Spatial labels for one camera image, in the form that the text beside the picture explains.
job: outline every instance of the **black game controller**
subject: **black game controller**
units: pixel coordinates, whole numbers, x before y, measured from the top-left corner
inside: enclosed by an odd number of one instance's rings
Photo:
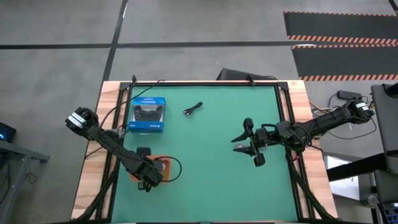
[[[141,106],[134,107],[134,117],[136,121],[160,121],[163,114],[163,106],[158,106],[156,110],[146,111]]]

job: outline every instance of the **black metal frame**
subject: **black metal frame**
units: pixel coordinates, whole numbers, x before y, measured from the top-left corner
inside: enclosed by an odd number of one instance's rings
[[[247,83],[247,82],[232,82],[231,83],[231,82],[218,81],[218,82],[164,82],[164,83],[160,82],[160,83],[135,83],[134,84],[134,86],[152,86],[152,85],[154,85],[154,86],[251,86],[252,83]],[[280,90],[283,90],[284,94],[285,94],[287,108],[289,111],[289,119],[292,122],[295,121],[294,114],[293,114],[292,102],[290,100],[290,94],[289,94],[289,88],[288,88],[287,82],[255,83],[255,85],[256,86],[273,86],[274,87],[275,96],[277,98],[279,118],[281,121],[285,120],[283,106],[282,106],[282,100],[281,100],[281,96],[280,96]],[[133,88],[134,87],[131,84],[131,87],[128,91],[128,99],[131,99]],[[124,90],[119,90],[118,102],[116,104],[117,108],[119,108],[119,111],[120,111],[121,98],[123,97]],[[128,113],[129,113],[129,105],[130,105],[130,103],[128,103],[126,105],[126,110],[124,112],[123,124],[127,123],[127,117],[128,117]],[[115,112],[115,117],[117,117],[117,118],[114,118],[114,122],[119,120],[119,113]],[[288,150],[286,148],[285,148],[285,150],[286,150],[286,152],[288,152],[288,155],[291,156],[290,150]],[[298,164],[300,166],[300,175],[303,177],[304,182],[308,184],[307,175],[306,175],[305,168],[304,168],[305,166],[303,164],[303,159],[302,159],[302,157],[300,157],[300,158],[301,159],[298,161]],[[119,170],[119,166],[120,166],[120,161],[117,160],[114,169]],[[109,173],[109,169],[110,169],[110,163],[109,163],[109,165],[105,166],[104,174]],[[111,198],[109,200],[109,210],[108,210],[108,216],[107,216],[107,220],[109,220],[109,221],[111,220],[111,217],[112,217],[112,212],[113,212],[113,207],[114,207],[114,199],[115,199],[115,193],[116,193],[116,184],[118,181],[118,177],[116,177],[115,181],[116,182],[113,184],[112,191],[111,191]],[[298,220],[300,220],[301,218],[303,218],[302,206],[300,203],[300,195],[299,195],[298,186],[294,180],[292,180],[292,191],[293,191],[293,196],[294,196],[297,218],[298,218]],[[313,207],[310,205],[310,202],[308,200],[307,200],[307,209],[308,209],[310,218],[315,218],[314,212],[313,212]]]

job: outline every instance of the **power adapter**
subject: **power adapter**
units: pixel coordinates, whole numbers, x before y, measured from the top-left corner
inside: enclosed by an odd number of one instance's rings
[[[344,90],[339,90],[337,92],[337,98],[341,100],[356,100],[360,99],[362,97],[362,94],[360,93],[354,93],[350,91],[344,91]]]

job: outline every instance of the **orange object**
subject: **orange object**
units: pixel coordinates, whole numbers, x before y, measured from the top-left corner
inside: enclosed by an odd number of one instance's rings
[[[156,159],[158,157],[162,157],[166,155],[150,155],[147,156],[148,159]],[[161,158],[160,159],[163,163],[163,171],[161,174],[163,175],[163,180],[170,180],[170,172],[171,172],[171,166],[172,166],[172,160],[170,158]],[[142,182],[142,180],[139,180],[135,178],[133,175],[129,175],[130,179],[135,182]]]

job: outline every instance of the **green table surface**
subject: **green table surface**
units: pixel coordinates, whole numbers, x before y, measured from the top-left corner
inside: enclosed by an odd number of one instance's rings
[[[134,87],[132,96],[145,88]],[[183,170],[147,193],[121,165],[113,223],[297,221],[285,149],[268,147],[266,164],[255,167],[231,143],[243,133],[245,118],[255,128],[280,121],[273,86],[156,86],[142,96],[165,97],[164,132],[127,133],[124,147],[176,157]],[[199,101],[203,106],[190,116],[182,113]],[[171,178],[178,169],[172,162]]]

